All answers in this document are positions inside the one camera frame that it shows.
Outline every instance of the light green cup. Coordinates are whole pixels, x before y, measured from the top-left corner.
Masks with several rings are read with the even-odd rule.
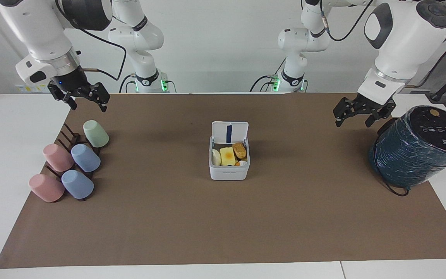
[[[96,120],[89,120],[84,123],[84,133],[95,148],[102,148],[110,141],[110,136],[106,134],[106,131]]]

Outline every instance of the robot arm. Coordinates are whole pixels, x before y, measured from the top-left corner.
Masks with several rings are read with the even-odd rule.
[[[343,98],[333,110],[338,127],[357,114],[370,115],[367,127],[390,116],[395,108],[393,95],[446,40],[446,2],[381,3],[368,17],[364,34],[379,55],[357,98]]]
[[[323,12],[327,16],[331,7],[348,7],[347,0],[323,1]],[[278,76],[276,91],[299,91],[304,80],[307,58],[303,52],[320,52],[328,48],[331,39],[326,33],[321,15],[320,0],[306,0],[301,15],[305,28],[288,28],[280,32],[278,45],[287,57],[285,67]]]
[[[110,95],[101,83],[87,81],[70,40],[64,35],[67,15],[71,25],[81,29],[104,30],[112,19],[109,0],[0,0],[0,12],[29,55],[16,65],[18,75],[28,84],[50,81],[53,97],[76,108],[73,97],[99,104],[104,112]]]
[[[113,0],[113,9],[118,19],[128,26],[113,28],[108,38],[126,49],[135,69],[138,92],[168,90],[166,74],[160,73],[154,58],[147,53],[163,46],[163,32],[147,20],[138,0]]]

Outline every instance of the box lid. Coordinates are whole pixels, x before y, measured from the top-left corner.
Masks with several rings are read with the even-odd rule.
[[[249,123],[215,121],[212,124],[211,135],[214,143],[242,143],[247,138]]]

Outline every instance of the cup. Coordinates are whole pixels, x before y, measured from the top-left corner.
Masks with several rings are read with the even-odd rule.
[[[94,171],[101,164],[99,156],[92,149],[81,143],[71,149],[71,156],[75,160],[75,163],[85,172]]]
[[[106,134],[106,131],[96,120],[89,120],[84,123],[84,133],[95,148],[102,148],[110,141],[110,136]]]
[[[94,182],[83,173],[76,170],[69,170],[62,175],[64,187],[73,198],[87,198],[94,190]]]
[[[32,176],[29,187],[34,194],[48,203],[59,200],[65,192],[65,187],[60,181],[42,173]]]
[[[71,154],[55,143],[46,146],[42,153],[55,171],[67,171],[75,164]]]

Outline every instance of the plastic box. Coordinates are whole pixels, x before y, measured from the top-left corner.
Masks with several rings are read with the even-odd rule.
[[[244,180],[251,164],[249,141],[247,140],[247,122],[222,122],[212,124],[211,138],[209,139],[209,172],[213,180]],[[212,149],[215,145],[230,145],[243,143],[247,150],[247,164],[245,166],[215,166],[212,163]]]

